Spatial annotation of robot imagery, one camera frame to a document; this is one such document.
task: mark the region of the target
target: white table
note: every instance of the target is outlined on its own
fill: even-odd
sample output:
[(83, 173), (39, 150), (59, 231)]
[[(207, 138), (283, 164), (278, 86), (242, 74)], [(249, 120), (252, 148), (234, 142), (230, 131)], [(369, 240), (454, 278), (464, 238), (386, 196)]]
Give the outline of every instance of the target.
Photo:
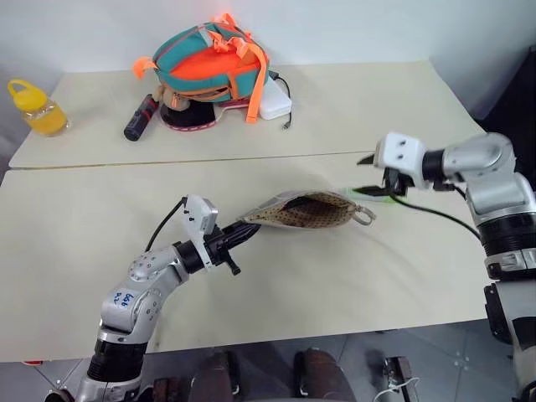
[(208, 161), (252, 157), (373, 151), (389, 131), (444, 147), (481, 134), (429, 61), (275, 67), (292, 91), (293, 122), (285, 117), (244, 122), (229, 111), (213, 128), (177, 132), (153, 117), (143, 137), (129, 142), (125, 124), (157, 85), (130, 71), (67, 74), (52, 98), (71, 119), (52, 138), (31, 132), (13, 156), (12, 168)]
[[(223, 226), (287, 189), (379, 183), (379, 170), (356, 167), (364, 155), (8, 172), (0, 361), (91, 355), (103, 296), (180, 196), (212, 200)], [(416, 192), (410, 201), (470, 222), (457, 194)], [(170, 296), (150, 350), (485, 317), (484, 254), (466, 230), (396, 204), (363, 204), (378, 215), (370, 227), (262, 228), (231, 252), (242, 274), (221, 266)], [(155, 246), (183, 239), (172, 220)]]

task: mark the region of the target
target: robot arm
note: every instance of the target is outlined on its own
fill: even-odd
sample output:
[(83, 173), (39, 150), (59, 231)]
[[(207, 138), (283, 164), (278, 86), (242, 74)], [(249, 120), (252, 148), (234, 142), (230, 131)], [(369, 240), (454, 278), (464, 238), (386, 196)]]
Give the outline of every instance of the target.
[(419, 140), (391, 132), (378, 144), (373, 164), (389, 172), (385, 177), (395, 173), (417, 188), (467, 184), (487, 273), (496, 280), (484, 289), (490, 327), (513, 345), (520, 400), (536, 399), (536, 200), (527, 179), (514, 172), (510, 141), (490, 133), (427, 151)]
[(143, 355), (168, 296), (203, 268), (226, 262), (234, 275), (240, 273), (229, 250), (260, 226), (236, 222), (220, 229), (215, 224), (217, 214), (208, 200), (188, 196), (183, 224), (190, 240), (143, 253), (130, 264), (126, 279), (107, 294), (95, 354), (76, 401), (134, 400), (142, 380)]

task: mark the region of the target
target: plastic bottle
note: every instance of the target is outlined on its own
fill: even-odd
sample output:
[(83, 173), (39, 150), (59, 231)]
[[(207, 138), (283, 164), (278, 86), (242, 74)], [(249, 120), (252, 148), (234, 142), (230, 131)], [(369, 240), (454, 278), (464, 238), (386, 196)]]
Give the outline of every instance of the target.
[[(22, 90), (15, 90), (20, 85)], [(13, 103), (21, 111), (21, 116), (35, 131), (45, 136), (53, 135), (65, 129), (69, 122), (65, 113), (56, 102), (39, 88), (25, 80), (11, 80), (8, 82), (8, 91)]]

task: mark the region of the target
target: white wall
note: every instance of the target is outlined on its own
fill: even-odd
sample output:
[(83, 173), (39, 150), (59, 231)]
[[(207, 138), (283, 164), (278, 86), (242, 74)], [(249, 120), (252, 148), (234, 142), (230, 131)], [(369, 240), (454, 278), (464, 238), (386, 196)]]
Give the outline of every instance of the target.
[(128, 69), (175, 33), (230, 11), (275, 64), (430, 57), (483, 116), (536, 43), (536, 0), (3, 0), (0, 10), (3, 88), (13, 74), (49, 89), (62, 70)]

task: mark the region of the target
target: gray floor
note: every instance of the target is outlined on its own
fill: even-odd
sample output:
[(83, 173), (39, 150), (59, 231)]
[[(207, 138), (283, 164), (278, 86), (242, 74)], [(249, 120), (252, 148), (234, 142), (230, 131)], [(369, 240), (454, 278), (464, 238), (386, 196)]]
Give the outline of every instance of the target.
[[(420, 377), (421, 402), (504, 402), (514, 393), (509, 346), (491, 336), (486, 321), (475, 321), (230, 347), (239, 356), (246, 400), (290, 396), (294, 353), (309, 347), (326, 350), (338, 360), (359, 401), (370, 401), (385, 388), (377, 367), (382, 357), (396, 355), (407, 356), (414, 375)], [(144, 382), (171, 376), (189, 378), (213, 352), (149, 354)], [(88, 359), (51, 361), (37, 368), (0, 363), (0, 402), (42, 401), (53, 387), (75, 394), (88, 363)], [(381, 399), (401, 400), (399, 395)]]

